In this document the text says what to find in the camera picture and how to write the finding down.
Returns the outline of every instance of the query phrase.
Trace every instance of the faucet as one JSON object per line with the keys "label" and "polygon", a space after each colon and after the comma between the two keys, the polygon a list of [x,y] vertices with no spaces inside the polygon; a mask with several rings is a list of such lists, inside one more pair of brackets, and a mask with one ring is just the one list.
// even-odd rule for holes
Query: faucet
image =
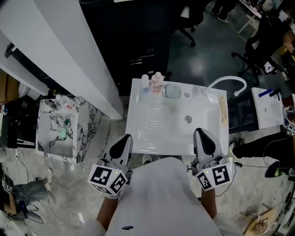
{"label": "faucet", "polygon": [[234,95],[235,95],[236,97],[237,97],[242,91],[244,91],[244,90],[246,89],[246,87],[247,87],[247,83],[246,83],[246,81],[243,80],[242,78],[240,78],[240,77],[236,77],[236,76],[225,76],[225,77],[221,77],[221,78],[215,80],[215,81],[214,81],[213,83],[211,83],[207,88],[202,89],[201,92],[202,92],[204,95],[206,95],[206,94],[205,94],[205,91],[206,91],[207,89],[212,88],[215,84],[217,84],[217,83],[220,82],[220,81],[228,80],[228,79],[238,80],[238,81],[241,81],[241,82],[244,84],[243,88],[241,88],[240,90],[234,92]]}

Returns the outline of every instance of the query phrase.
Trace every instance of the white shirt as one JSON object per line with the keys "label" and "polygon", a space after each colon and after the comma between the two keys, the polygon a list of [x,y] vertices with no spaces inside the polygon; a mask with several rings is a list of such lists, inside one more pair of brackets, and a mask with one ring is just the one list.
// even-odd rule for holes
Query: white shirt
{"label": "white shirt", "polygon": [[242,236],[217,215],[210,218],[191,191],[186,167],[169,157],[134,169],[106,232],[97,220],[81,236]]}

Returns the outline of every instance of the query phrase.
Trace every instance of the cardboard box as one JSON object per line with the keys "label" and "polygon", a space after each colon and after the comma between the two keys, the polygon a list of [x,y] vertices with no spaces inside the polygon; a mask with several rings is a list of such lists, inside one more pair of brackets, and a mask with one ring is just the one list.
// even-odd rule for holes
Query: cardboard box
{"label": "cardboard box", "polygon": [[19,82],[0,70],[0,103],[8,103],[18,98]]}

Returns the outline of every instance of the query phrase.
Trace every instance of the sink drain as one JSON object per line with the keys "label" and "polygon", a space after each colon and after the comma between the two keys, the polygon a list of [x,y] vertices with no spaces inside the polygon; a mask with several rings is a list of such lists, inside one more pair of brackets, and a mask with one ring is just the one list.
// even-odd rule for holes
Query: sink drain
{"label": "sink drain", "polygon": [[185,120],[186,123],[191,123],[193,119],[192,119],[191,116],[186,116],[186,117],[184,118],[184,120]]}

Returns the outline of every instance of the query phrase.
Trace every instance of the bottle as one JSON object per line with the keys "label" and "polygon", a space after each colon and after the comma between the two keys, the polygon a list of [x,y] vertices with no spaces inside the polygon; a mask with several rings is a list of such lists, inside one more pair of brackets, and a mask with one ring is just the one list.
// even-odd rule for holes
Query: bottle
{"label": "bottle", "polygon": [[152,91],[154,93],[159,93],[162,89],[164,77],[160,72],[157,72],[152,76]]}
{"label": "bottle", "polygon": [[142,92],[147,95],[149,91],[149,80],[148,75],[142,75]]}
{"label": "bottle", "polygon": [[69,99],[67,96],[56,95],[55,97],[62,107],[66,107],[69,110],[73,110],[76,106],[75,102]]}

